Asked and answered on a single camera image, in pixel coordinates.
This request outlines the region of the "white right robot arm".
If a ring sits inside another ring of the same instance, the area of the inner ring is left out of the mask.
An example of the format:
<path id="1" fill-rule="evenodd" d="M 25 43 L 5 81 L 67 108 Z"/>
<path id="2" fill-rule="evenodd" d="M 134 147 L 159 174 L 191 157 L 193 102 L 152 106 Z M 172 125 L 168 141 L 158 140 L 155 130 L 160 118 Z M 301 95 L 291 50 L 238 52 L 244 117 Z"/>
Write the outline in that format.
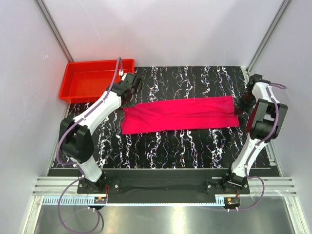
<path id="1" fill-rule="evenodd" d="M 250 169 L 260 152 L 281 131 L 288 106 L 277 100 L 273 87 L 286 86 L 263 79 L 260 74 L 249 77 L 247 92 L 235 104 L 235 114 L 251 112 L 247 123 L 246 142 L 238 158 L 222 177 L 219 185 L 223 192 L 234 194 L 248 187 Z"/>

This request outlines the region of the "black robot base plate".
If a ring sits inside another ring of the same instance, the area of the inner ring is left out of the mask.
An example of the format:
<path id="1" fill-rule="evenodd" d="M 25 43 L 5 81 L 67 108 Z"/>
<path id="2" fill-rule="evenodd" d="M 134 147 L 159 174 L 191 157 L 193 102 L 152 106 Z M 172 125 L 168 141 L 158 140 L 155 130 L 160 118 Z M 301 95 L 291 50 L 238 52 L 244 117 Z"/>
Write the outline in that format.
<path id="1" fill-rule="evenodd" d="M 215 195 L 248 195 L 246 178 L 226 169 L 107 169 L 98 182 L 83 179 L 79 194 L 108 192 L 110 203 L 209 203 Z"/>

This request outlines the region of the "pink t shirt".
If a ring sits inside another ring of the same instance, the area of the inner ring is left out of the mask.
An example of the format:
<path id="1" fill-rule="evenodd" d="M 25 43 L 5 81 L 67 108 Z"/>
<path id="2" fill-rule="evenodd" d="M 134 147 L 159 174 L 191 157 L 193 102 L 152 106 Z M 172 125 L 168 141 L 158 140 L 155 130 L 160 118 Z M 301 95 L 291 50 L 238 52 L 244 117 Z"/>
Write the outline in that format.
<path id="1" fill-rule="evenodd" d="M 122 134 L 238 127 L 232 96 L 173 99 L 124 108 Z"/>

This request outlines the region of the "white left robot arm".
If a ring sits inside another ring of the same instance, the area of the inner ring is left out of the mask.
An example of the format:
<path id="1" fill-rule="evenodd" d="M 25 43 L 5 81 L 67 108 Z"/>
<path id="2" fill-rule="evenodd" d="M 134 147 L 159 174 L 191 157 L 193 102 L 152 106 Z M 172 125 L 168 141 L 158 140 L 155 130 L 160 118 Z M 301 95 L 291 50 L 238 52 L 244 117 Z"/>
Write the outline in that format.
<path id="1" fill-rule="evenodd" d="M 142 79 L 134 73 L 125 73 L 121 81 L 112 83 L 102 96 L 86 111 L 75 118 L 66 117 L 60 123 L 58 153 L 63 153 L 70 162 L 59 164 L 74 164 L 81 172 L 81 185 L 94 193 L 105 190 L 105 174 L 98 167 L 93 153 L 92 135 L 96 128 L 115 110 L 130 103 L 137 94 Z"/>

